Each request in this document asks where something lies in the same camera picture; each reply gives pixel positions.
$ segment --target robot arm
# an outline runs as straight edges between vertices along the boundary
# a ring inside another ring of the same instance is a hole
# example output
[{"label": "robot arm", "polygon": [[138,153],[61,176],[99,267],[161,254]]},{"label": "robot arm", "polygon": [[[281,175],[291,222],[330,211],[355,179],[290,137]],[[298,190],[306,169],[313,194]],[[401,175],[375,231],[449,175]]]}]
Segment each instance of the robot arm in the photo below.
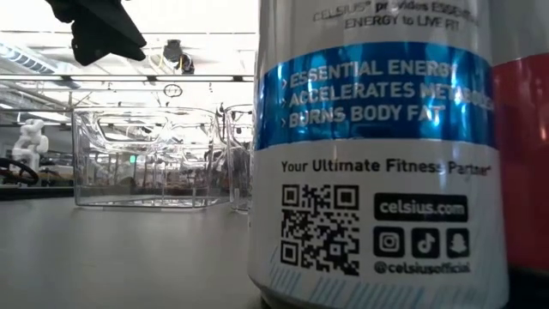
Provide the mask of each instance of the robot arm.
[{"label": "robot arm", "polygon": [[49,148],[49,140],[46,136],[42,136],[42,128],[44,128],[43,120],[27,120],[21,127],[21,136],[12,150],[16,160],[27,159],[29,166],[35,171],[39,167],[39,154],[46,153]]},{"label": "robot arm", "polygon": [[91,160],[90,161],[92,163],[92,165],[97,168],[97,174],[100,176],[100,177],[109,177],[109,172],[106,170],[106,168],[104,168],[103,166],[101,166],[97,161],[95,160]]}]

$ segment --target celsius can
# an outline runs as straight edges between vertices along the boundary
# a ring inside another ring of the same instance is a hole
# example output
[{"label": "celsius can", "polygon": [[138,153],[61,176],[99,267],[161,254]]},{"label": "celsius can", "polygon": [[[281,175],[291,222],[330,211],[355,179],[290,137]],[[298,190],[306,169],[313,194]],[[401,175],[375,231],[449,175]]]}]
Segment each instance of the celsius can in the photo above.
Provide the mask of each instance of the celsius can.
[{"label": "celsius can", "polygon": [[511,279],[517,279],[511,281],[511,293],[529,301],[535,298],[533,295],[543,294],[537,293],[533,284],[539,282],[539,288],[544,289],[549,286],[546,12],[547,0],[492,1],[496,133],[501,151],[508,259],[513,270]]},{"label": "celsius can", "polygon": [[262,0],[249,273],[273,308],[508,299],[487,0]]}]

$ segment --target gray table surface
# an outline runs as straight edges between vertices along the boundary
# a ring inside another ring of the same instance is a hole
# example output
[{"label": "gray table surface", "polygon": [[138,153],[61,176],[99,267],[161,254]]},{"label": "gray table surface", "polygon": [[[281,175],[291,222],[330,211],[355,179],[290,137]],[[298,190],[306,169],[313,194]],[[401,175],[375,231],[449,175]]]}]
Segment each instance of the gray table surface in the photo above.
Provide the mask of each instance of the gray table surface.
[{"label": "gray table surface", "polygon": [[259,309],[247,217],[0,203],[0,308]]}]

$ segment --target transparent container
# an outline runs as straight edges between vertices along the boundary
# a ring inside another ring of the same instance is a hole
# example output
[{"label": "transparent container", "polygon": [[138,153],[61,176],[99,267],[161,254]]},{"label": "transparent container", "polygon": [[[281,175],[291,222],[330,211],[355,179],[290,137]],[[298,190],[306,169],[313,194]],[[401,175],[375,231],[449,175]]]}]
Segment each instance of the transparent container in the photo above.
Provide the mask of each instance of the transparent container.
[{"label": "transparent container", "polygon": [[76,108],[73,126],[77,205],[195,209],[229,200],[213,112]]},{"label": "transparent container", "polygon": [[231,207],[241,212],[247,212],[251,204],[252,109],[253,105],[237,105],[225,110]]}]

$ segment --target ceiling light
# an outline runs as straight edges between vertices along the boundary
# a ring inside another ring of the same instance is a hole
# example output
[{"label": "ceiling light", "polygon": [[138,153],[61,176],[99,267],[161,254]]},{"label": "ceiling light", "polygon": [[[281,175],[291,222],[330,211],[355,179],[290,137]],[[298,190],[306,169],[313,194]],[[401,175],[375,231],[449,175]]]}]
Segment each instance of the ceiling light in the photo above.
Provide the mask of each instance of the ceiling light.
[{"label": "ceiling light", "polygon": [[6,58],[11,53],[11,50],[2,44],[0,44],[0,57]]},{"label": "ceiling light", "polygon": [[71,76],[77,82],[146,82],[146,76]]},{"label": "ceiling light", "polygon": [[112,125],[112,126],[121,126],[121,127],[143,127],[147,124],[130,124],[130,123],[126,123],[126,122],[118,122],[118,123],[114,123],[114,122],[111,122],[111,123],[101,123],[100,122],[100,126],[109,126],[109,125]]},{"label": "ceiling light", "polygon": [[157,76],[159,82],[232,82],[232,76]]},{"label": "ceiling light", "polygon": [[29,114],[40,118],[55,120],[55,121],[70,121],[70,118],[56,112],[30,112]]},{"label": "ceiling light", "polygon": [[44,125],[55,125],[55,126],[58,126],[58,125],[63,125],[63,124],[60,124],[60,123],[44,123]]},{"label": "ceiling light", "polygon": [[61,76],[48,75],[0,75],[0,81],[62,81]]}]

